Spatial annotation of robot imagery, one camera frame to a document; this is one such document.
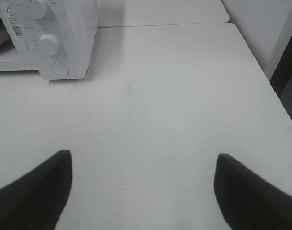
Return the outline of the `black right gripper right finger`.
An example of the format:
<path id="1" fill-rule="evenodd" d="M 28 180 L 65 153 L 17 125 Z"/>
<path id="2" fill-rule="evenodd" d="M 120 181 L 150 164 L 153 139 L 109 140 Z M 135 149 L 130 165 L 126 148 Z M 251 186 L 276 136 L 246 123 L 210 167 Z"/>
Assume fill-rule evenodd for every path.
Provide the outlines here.
<path id="1" fill-rule="evenodd" d="M 292 230 L 292 196 L 229 154 L 219 154 L 214 193 L 233 230 Z"/>

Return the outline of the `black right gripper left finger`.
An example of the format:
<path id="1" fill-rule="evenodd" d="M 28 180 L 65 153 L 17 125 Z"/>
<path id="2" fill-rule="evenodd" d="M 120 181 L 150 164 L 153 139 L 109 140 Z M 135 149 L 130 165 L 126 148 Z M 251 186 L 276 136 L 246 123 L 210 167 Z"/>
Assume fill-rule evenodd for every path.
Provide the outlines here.
<path id="1" fill-rule="evenodd" d="M 0 189 L 0 230 L 53 230 L 72 187 L 72 157 L 60 150 Z"/>

